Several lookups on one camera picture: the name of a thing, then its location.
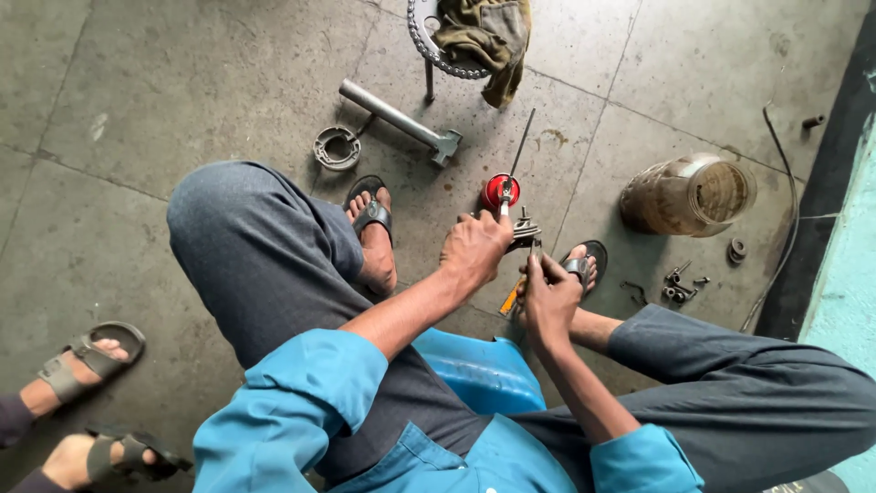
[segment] man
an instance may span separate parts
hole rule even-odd
[[[365,188],[342,209],[227,161],[174,191],[173,252],[248,368],[194,438],[195,491],[310,491],[314,468],[339,493],[745,493],[876,441],[876,384],[836,355],[653,305],[583,311],[595,266],[547,257],[528,260],[522,323],[568,406],[477,416],[409,344],[495,276],[510,222],[462,215],[438,269],[372,305],[350,282],[390,293],[396,275],[391,198]],[[666,385],[615,399],[573,343]]]

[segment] flip-flop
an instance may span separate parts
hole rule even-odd
[[[569,250],[569,253],[566,254],[565,257],[560,261],[560,265],[562,268],[566,269],[566,272],[570,272],[574,275],[578,276],[578,281],[583,284],[584,288],[587,288],[587,283],[590,280],[590,263],[587,261],[590,257],[596,259],[596,263],[594,264],[597,268],[597,278],[595,280],[595,284],[593,289],[596,289],[599,285],[599,281],[602,280],[603,275],[605,275],[605,269],[608,267],[608,250],[605,249],[605,245],[602,244],[601,241],[596,239],[590,239],[588,241],[584,241],[583,243],[579,243],[578,246],[584,245],[587,247],[587,253],[583,258],[580,259],[570,259],[569,254],[572,253]],[[584,293],[584,297],[590,293],[587,291]]]
[[[117,340],[119,346],[128,352],[128,357],[124,360],[111,358],[94,345],[100,339]],[[66,404],[95,385],[87,385],[76,380],[73,369],[61,357],[63,353],[71,351],[73,356],[101,377],[100,384],[103,384],[111,376],[133,365],[143,353],[145,346],[146,339],[137,327],[124,322],[104,322],[64,346],[57,356],[43,365],[43,369],[37,375],[52,387],[58,400]]]
[[[192,468],[192,462],[171,451],[154,435],[146,432],[129,432],[120,426],[88,425],[85,431],[95,437],[95,444],[88,450],[86,470],[91,482],[102,482],[112,476],[127,476],[136,472],[149,481],[161,481]],[[124,452],[122,460],[113,464],[110,459],[112,444],[120,441]],[[150,448],[158,459],[154,464],[143,462],[143,452]]]
[[[350,201],[367,190],[371,194],[371,201],[365,205],[365,208],[353,220],[353,231],[356,232],[358,237],[367,225],[380,223],[389,234],[389,242],[392,244],[392,214],[378,202],[378,190],[383,188],[386,188],[386,185],[377,175],[367,175],[359,178],[357,182],[353,183],[350,192],[347,193],[347,199],[343,201],[343,210],[348,211],[350,209]]]

